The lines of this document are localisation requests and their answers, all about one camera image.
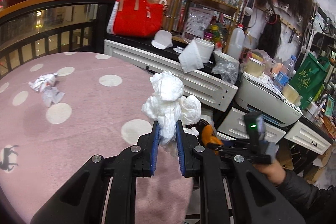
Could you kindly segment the right forearm dark sleeve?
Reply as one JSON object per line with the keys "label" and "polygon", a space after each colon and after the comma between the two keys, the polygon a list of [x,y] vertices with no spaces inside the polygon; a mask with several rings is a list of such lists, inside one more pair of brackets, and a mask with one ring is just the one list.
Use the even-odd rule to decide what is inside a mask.
{"label": "right forearm dark sleeve", "polygon": [[319,189],[294,172],[287,171],[277,189],[306,223],[335,223],[335,186]]}

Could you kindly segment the person's right hand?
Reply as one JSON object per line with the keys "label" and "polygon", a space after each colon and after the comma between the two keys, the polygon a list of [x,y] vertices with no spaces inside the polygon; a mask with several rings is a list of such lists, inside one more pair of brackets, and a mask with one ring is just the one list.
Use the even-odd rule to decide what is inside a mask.
{"label": "person's right hand", "polygon": [[254,164],[253,166],[275,186],[282,184],[285,180],[286,171],[277,160],[274,160],[272,164]]}

